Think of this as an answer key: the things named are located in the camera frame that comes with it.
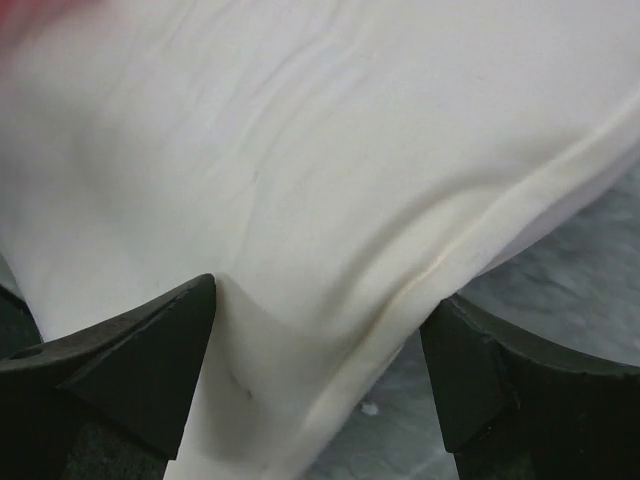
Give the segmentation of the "cream pillow with bear print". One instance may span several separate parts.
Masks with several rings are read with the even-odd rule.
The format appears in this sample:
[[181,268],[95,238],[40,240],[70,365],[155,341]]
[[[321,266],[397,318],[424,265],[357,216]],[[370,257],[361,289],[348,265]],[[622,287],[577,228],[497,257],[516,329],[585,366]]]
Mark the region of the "cream pillow with bear print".
[[638,153],[635,1],[90,1],[1,50],[43,336],[217,279],[171,479],[299,477],[441,300]]

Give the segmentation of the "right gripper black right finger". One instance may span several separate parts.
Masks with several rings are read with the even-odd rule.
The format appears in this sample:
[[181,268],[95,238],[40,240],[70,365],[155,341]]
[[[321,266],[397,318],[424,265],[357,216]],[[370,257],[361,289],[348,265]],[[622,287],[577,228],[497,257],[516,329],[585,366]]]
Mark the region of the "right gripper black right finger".
[[460,478],[638,478],[637,367],[546,340],[458,295],[420,336]]

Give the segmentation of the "pink pillowcase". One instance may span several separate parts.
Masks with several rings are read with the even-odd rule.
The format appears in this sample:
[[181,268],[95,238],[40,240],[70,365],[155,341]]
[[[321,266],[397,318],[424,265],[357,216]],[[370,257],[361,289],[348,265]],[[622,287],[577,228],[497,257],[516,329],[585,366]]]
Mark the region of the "pink pillowcase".
[[1,50],[10,49],[27,34],[87,4],[90,4],[90,1],[1,0]]

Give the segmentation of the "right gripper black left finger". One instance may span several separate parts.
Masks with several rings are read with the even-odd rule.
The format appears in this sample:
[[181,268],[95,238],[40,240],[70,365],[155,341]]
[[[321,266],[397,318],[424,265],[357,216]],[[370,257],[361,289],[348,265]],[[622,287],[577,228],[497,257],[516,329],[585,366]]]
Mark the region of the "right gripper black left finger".
[[216,309],[200,275],[133,310],[44,341],[1,295],[1,475],[160,479],[177,457]]

